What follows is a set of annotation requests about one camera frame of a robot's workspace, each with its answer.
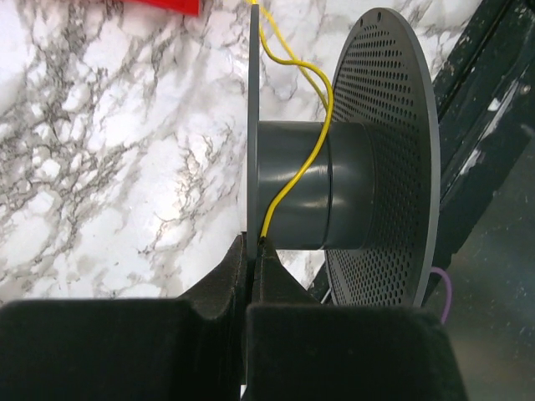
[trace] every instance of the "yellow cable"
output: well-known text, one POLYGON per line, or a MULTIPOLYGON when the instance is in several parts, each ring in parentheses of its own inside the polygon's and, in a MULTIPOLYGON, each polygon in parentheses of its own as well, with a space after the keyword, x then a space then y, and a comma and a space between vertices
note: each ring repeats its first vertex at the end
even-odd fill
MULTIPOLYGON (((247 0, 249 3, 255 3, 256 0, 247 0)), ((270 23, 276 26, 275 22, 273 21, 273 18, 271 18, 271 15, 269 15, 268 20, 270 20, 270 23)), ((325 115, 325 122, 324 126, 321 130, 321 133, 318 137, 318 142, 316 142, 316 145, 314 146, 314 149, 312 150, 312 153, 310 156, 306 159, 304 164, 301 166, 299 171, 296 173, 296 175, 280 190, 280 192, 275 196, 272 200, 272 202, 269 204, 269 207, 267 208, 266 216, 264 218, 264 222, 262 225, 262 230, 260 231, 260 237, 265 237, 268 234, 269 224, 271 223, 271 219, 273 217, 273 213, 275 209, 277 208, 280 201, 288 194, 288 192, 297 184, 297 182, 303 177, 304 173, 308 170, 310 165, 314 162, 316 157, 318 156, 319 151, 321 150, 322 146, 324 145, 325 138, 327 137, 327 133, 329 132, 329 125, 331 122, 331 118, 333 116, 333 106, 334 106, 334 95, 333 95, 333 87, 331 86, 331 83, 329 82, 329 79, 327 78, 327 75, 316 67, 315 65, 312 65, 311 63, 306 63, 304 61, 300 61, 297 59, 292 60, 283 60, 277 56, 275 56, 271 49, 268 47, 268 41, 266 40, 266 35, 264 34, 262 27, 259 28, 260 33, 260 40, 262 42, 262 46, 264 47, 264 50, 266 51, 266 54, 268 57, 273 60, 276 63, 282 64, 282 65, 297 65, 302 69, 309 69, 310 71, 313 71, 316 73, 320 79, 324 82, 325 88, 327 89, 327 97, 328 101, 326 102, 326 109, 327 113, 325 115)), ((319 94, 321 91, 319 90, 317 85, 313 85, 319 94)))
MULTIPOLYGON (((258 4, 257 0, 246 0, 246 2, 249 3, 249 4, 258 4)), ((271 15, 271 13, 262 4, 258 4, 258 6, 260 7, 260 12, 262 13, 262 15, 267 19, 267 21, 271 25, 271 28, 272 28, 273 32, 275 33, 275 36, 277 37, 278 41, 282 44, 284 50, 286 50, 286 53, 288 54, 288 56, 290 56, 290 58, 293 61, 299 61, 299 59, 297 58, 295 53, 292 51, 292 49, 286 43, 286 40, 284 39, 284 36, 281 34, 281 31, 278 29, 277 23, 275 23, 275 20, 273 19, 273 16, 271 15)), ((321 99, 321 103, 323 103, 325 110, 327 110, 327 100, 325 99, 325 96, 322 93, 322 91, 319 88, 319 86, 312 79, 312 77, 307 73, 307 70, 306 70, 306 68, 304 66, 298 65, 298 64, 295 64, 295 65, 297 65, 299 67, 299 70, 301 71, 303 76, 312 85, 312 87, 314 88, 314 90, 318 94, 319 98, 321 99)))

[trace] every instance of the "marble surface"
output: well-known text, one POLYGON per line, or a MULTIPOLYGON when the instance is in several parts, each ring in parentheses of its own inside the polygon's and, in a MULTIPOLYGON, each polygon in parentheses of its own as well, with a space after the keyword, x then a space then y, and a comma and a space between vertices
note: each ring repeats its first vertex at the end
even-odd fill
MULTIPOLYGON (((299 57, 333 75, 372 7, 400 11, 434 76, 479 0, 272 0, 299 57)), ((249 9, 0 0, 0 303, 173 297, 240 230, 249 9)), ((273 51, 283 54, 274 38, 273 51)), ((297 69, 262 56, 261 118, 320 120, 297 69)), ((321 252, 282 252, 307 285, 321 252)))

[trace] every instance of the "gray floor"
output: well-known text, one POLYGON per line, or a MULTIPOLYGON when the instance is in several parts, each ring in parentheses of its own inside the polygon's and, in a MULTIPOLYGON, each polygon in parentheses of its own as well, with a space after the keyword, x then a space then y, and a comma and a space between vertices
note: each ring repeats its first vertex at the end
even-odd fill
MULTIPOLYGON (((446 324, 471 400, 535 399, 535 141, 448 270, 446 324)), ((439 312, 440 284, 427 308, 439 312)))

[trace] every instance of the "yellow wire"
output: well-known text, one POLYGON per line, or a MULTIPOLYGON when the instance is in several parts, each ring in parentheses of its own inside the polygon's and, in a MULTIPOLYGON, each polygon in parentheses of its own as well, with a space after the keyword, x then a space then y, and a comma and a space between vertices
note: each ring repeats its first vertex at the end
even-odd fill
MULTIPOLYGON (((258 4, 257 0, 246 0, 246 2, 249 3, 249 4, 258 4)), ((275 23, 275 20, 273 19, 273 16, 271 15, 271 13, 262 4, 258 4, 258 6, 260 7, 260 12, 262 13, 262 15, 267 19, 267 21, 271 25, 271 28, 272 28, 273 32, 275 33, 275 36, 277 37, 278 41, 282 44, 284 50, 286 50, 286 53, 288 54, 288 56, 290 56, 290 58, 293 61, 299 61, 299 59, 297 58, 295 53, 292 51, 292 49, 286 43, 286 40, 284 39, 284 36, 281 34, 281 31, 278 29, 277 23, 275 23)), ((327 110, 327 106, 328 106, 327 105, 327 99, 325 98, 325 96, 322 93, 322 91, 319 88, 319 86, 312 79, 312 77, 310 75, 308 75, 307 70, 306 70, 306 68, 304 66, 298 65, 298 64, 295 64, 295 65, 297 65, 299 67, 299 70, 301 71, 303 76, 312 85, 312 87, 314 88, 314 90, 318 94, 319 98, 321 99, 321 103, 324 105, 325 110, 327 110)))
MULTIPOLYGON (((256 0, 247 0, 247 2, 251 3, 251 4, 255 4, 256 0)), ((273 18, 271 17, 271 15, 268 13, 267 10, 265 12, 262 11, 262 13, 264 13, 264 15, 267 14, 269 16, 269 17, 267 17, 267 19, 272 24, 273 31, 275 31, 275 27, 277 26, 277 24, 273 21, 273 18)), ((269 224, 271 223, 271 219, 273 217, 273 213, 274 213, 275 209, 277 208, 278 204, 281 202, 281 200, 284 198, 284 196, 286 196, 288 194, 288 192, 291 191, 292 188, 298 183, 298 181, 301 179, 301 177, 303 177, 304 173, 308 170, 310 165, 314 162, 314 160, 318 156, 319 151, 321 150, 322 146, 324 145, 325 138, 327 138, 327 133, 329 132, 329 126, 330 126, 331 118, 333 116, 333 105, 334 105, 333 99, 334 99, 334 96, 333 96, 333 87, 331 86, 331 83, 329 82, 329 79, 327 78, 327 75, 325 75, 325 73, 321 69, 319 69, 318 67, 316 67, 315 65, 313 65, 311 63, 306 63, 304 61, 297 60, 297 59, 294 58, 295 56, 293 56, 292 60, 283 60, 283 59, 275 56, 272 53, 271 49, 268 47, 268 41, 266 40, 266 35, 264 34, 264 32, 262 30, 262 27, 259 27, 259 33, 260 33, 260 41, 262 42, 262 46, 264 47, 264 50, 266 51, 266 54, 268 55, 268 57, 271 60, 273 60, 276 63, 282 64, 282 65, 297 65, 302 69, 302 71, 304 71, 304 69, 309 69, 310 71, 313 71, 324 82, 325 88, 327 89, 327 97, 328 97, 328 101, 324 101, 324 96, 323 96, 323 94, 321 94, 321 90, 319 90, 318 86, 315 83, 313 84, 314 89, 316 89, 316 92, 318 92, 318 94, 322 98, 322 102, 326 106, 327 113, 325 115, 324 126, 323 126, 323 128, 321 130, 321 133, 319 134, 318 142, 316 142, 316 145, 314 146, 314 149, 312 150, 312 153, 310 154, 310 156, 303 163, 303 165, 301 166, 299 171, 296 173, 296 175, 280 190, 280 192, 278 192, 277 196, 275 196, 273 198, 272 202, 269 204, 269 207, 267 208, 266 216, 264 218, 264 222, 263 222, 263 225, 262 225, 262 230, 260 231, 260 237, 265 237, 268 234, 269 224)), ((286 43, 281 38, 279 38, 279 40, 281 40, 281 43, 286 43)), ((289 46, 287 44, 286 44, 285 48, 288 48, 287 49, 287 51, 289 50, 288 54, 293 54, 292 50, 289 48, 289 46)), ((310 78, 310 76, 308 74, 305 74, 305 76, 308 77, 309 82, 311 82, 311 81, 313 82, 312 78, 310 78)))

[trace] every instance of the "perforated disc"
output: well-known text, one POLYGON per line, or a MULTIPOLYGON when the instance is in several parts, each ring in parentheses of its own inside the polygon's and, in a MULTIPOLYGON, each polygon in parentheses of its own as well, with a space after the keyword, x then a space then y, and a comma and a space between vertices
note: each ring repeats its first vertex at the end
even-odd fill
POLYGON ((420 305, 435 250, 440 155, 431 77, 410 25, 368 11, 348 36, 334 75, 334 121, 370 132, 372 223, 358 250, 326 251, 334 301, 420 305))

